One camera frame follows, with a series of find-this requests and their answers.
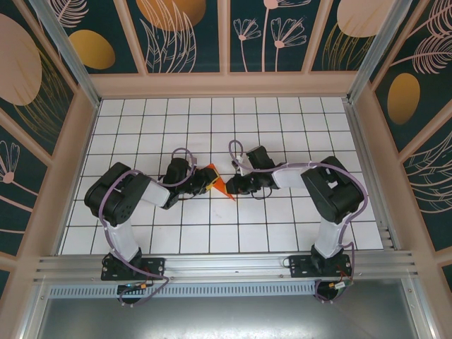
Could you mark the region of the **orange paper sheet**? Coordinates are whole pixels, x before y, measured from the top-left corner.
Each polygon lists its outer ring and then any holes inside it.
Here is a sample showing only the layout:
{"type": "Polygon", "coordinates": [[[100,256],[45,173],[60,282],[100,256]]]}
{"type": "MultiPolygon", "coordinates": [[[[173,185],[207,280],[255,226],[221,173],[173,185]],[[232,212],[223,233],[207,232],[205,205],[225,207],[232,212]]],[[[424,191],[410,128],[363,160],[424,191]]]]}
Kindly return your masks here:
{"type": "Polygon", "coordinates": [[[234,197],[232,196],[232,194],[229,194],[227,192],[227,187],[225,182],[222,180],[219,172],[217,171],[215,165],[213,163],[210,163],[207,168],[212,169],[215,172],[216,178],[209,184],[207,185],[207,190],[211,190],[212,188],[218,190],[220,193],[224,194],[226,197],[232,199],[233,201],[235,201],[234,197]]]}

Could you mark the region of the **grey metal sheet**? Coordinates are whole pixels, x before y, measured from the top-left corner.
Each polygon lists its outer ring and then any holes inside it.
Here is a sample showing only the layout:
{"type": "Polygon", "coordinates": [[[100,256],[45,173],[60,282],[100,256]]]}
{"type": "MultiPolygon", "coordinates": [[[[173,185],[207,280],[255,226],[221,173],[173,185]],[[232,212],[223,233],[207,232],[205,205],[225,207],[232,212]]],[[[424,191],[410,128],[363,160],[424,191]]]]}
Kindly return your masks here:
{"type": "Polygon", "coordinates": [[[404,305],[313,297],[52,299],[38,339],[418,339],[404,305]]]}

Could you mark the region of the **aluminium mounting rail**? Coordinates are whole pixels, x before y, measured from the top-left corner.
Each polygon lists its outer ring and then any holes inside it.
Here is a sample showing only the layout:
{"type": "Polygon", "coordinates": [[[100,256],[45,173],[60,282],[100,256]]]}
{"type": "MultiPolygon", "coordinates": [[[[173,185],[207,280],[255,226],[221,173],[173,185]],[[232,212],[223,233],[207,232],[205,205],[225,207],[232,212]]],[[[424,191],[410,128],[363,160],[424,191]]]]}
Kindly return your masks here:
{"type": "MultiPolygon", "coordinates": [[[[165,255],[172,283],[235,283],[290,279],[288,253],[165,255]]],[[[42,257],[32,273],[36,283],[100,283],[102,255],[42,257]]],[[[356,251],[354,279],[414,278],[418,269],[409,251],[356,251]]]]}

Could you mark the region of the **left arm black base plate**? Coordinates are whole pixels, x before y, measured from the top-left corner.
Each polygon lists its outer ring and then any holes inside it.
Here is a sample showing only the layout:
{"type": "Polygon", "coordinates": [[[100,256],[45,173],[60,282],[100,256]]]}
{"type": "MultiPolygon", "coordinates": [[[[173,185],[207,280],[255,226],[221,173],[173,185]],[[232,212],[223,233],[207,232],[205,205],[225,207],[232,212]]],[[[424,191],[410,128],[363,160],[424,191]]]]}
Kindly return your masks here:
{"type": "MultiPolygon", "coordinates": [[[[159,275],[159,280],[161,280],[161,276],[165,272],[164,258],[135,258],[132,260],[131,265],[147,273],[159,275]]],[[[148,277],[129,268],[113,255],[107,254],[102,259],[100,279],[102,281],[138,281],[147,280],[148,277]]]]}

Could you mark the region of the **aluminium side rail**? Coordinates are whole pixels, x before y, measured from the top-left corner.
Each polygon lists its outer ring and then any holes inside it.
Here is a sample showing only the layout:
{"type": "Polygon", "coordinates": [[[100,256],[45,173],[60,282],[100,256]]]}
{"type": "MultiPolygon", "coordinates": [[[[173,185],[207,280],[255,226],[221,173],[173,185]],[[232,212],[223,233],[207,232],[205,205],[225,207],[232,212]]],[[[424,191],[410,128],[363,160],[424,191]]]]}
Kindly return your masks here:
{"type": "Polygon", "coordinates": [[[376,219],[376,226],[380,234],[383,248],[388,251],[401,250],[402,247],[398,240],[388,205],[385,201],[376,167],[364,135],[364,129],[359,120],[359,115],[355,106],[350,104],[346,99],[343,100],[343,105],[352,138],[355,143],[359,163],[362,168],[364,182],[369,193],[369,202],[376,219]]]}

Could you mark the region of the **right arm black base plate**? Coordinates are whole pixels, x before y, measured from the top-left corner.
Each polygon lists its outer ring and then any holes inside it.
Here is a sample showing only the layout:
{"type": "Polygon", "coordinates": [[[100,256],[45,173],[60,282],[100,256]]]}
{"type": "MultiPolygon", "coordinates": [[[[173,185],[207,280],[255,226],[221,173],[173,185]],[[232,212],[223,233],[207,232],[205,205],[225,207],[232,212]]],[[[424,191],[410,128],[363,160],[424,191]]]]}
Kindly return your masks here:
{"type": "Polygon", "coordinates": [[[352,267],[347,254],[338,254],[325,259],[322,256],[289,256],[289,269],[292,278],[339,278],[341,273],[350,276],[352,267]]]}

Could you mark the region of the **aluminium corner post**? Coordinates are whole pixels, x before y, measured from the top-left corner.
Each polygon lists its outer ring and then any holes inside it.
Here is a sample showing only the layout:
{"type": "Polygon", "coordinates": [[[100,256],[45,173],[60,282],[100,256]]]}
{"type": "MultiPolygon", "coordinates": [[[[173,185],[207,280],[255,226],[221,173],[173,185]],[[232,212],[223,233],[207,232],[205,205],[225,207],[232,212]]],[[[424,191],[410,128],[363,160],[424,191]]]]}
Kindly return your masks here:
{"type": "Polygon", "coordinates": [[[381,28],[374,38],[369,51],[358,69],[350,89],[347,92],[347,103],[352,106],[360,97],[374,69],[383,57],[398,28],[406,17],[412,0],[395,0],[389,9],[381,28]]]}
{"type": "Polygon", "coordinates": [[[81,85],[94,108],[100,104],[89,74],[66,34],[66,28],[76,28],[89,12],[87,0],[27,0],[59,54],[66,61],[72,74],[81,85]]]}

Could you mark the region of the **aluminium frame strut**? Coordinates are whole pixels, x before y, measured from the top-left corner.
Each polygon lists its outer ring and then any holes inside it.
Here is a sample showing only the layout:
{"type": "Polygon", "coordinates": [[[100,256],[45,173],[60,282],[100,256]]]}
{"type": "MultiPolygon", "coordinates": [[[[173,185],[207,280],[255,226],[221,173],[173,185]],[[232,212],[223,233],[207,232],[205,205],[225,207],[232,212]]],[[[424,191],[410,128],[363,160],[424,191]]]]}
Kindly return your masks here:
{"type": "Polygon", "coordinates": [[[37,339],[47,307],[48,287],[33,285],[15,339],[37,339]]]}
{"type": "Polygon", "coordinates": [[[417,275],[408,274],[401,279],[408,309],[419,339],[437,339],[436,324],[433,320],[427,298],[417,275]]]}

